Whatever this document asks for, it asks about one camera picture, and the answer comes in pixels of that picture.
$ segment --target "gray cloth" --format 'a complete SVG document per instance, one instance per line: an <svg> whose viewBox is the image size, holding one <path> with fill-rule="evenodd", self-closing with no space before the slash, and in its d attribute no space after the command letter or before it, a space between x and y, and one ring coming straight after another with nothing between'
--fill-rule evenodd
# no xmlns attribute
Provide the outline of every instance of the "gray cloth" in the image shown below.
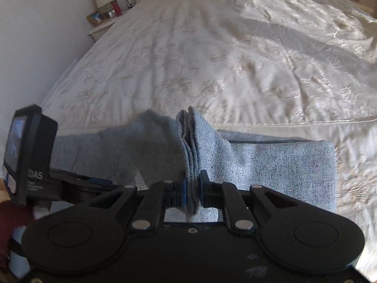
<svg viewBox="0 0 377 283"><path fill-rule="evenodd" d="M319 208L335 210L336 166L331 143L296 139L276 143L278 138L264 140L259 135L256 138L264 143L231 144L193 108L188 113L181 111L177 123L190 184L188 206L193 213L200 207L196 190L200 170L206 170L211 181L231 182L242 190L261 184Z"/></svg>

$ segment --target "black strap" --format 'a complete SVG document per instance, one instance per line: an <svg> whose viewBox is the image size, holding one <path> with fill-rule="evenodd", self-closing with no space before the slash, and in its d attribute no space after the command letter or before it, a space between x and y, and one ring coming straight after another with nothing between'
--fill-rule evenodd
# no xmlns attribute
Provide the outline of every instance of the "black strap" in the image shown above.
<svg viewBox="0 0 377 283"><path fill-rule="evenodd" d="M25 254L22 251L21 244L17 242L14 238L11 238L11 240L9 241L9 249L17 255L25 257Z"/></svg>

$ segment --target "black device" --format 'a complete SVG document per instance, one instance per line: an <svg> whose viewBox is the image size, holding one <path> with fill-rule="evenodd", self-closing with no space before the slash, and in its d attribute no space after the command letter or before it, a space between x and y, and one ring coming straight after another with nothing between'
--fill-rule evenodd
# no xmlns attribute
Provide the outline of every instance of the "black device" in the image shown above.
<svg viewBox="0 0 377 283"><path fill-rule="evenodd" d="M7 142L6 186L16 205L83 201L27 228L31 271L21 282L368 282L354 269L363 233L342 216L261 185L240 191L210 182L202 171L201 205L222 209L224 221L167 223L165 209L185 205L184 175L137 191L48 169L56 130L32 106L16 112Z"/></svg>

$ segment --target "wooden picture frame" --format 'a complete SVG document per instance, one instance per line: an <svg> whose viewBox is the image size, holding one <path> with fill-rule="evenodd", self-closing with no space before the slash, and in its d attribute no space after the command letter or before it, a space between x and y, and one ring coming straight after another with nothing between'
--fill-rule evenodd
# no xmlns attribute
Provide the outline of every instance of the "wooden picture frame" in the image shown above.
<svg viewBox="0 0 377 283"><path fill-rule="evenodd" d="M93 25L100 25L107 20L107 16L96 10L95 12L86 16L86 19L88 19Z"/></svg>

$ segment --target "bedspread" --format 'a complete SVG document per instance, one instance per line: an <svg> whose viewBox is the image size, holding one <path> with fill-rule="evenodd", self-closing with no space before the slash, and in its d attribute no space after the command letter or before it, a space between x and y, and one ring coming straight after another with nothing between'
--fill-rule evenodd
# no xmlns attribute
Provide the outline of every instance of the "bedspread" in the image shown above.
<svg viewBox="0 0 377 283"><path fill-rule="evenodd" d="M193 106L218 130L328 140L377 280L377 21L347 0L141 0L47 100L60 134Z"/></svg>

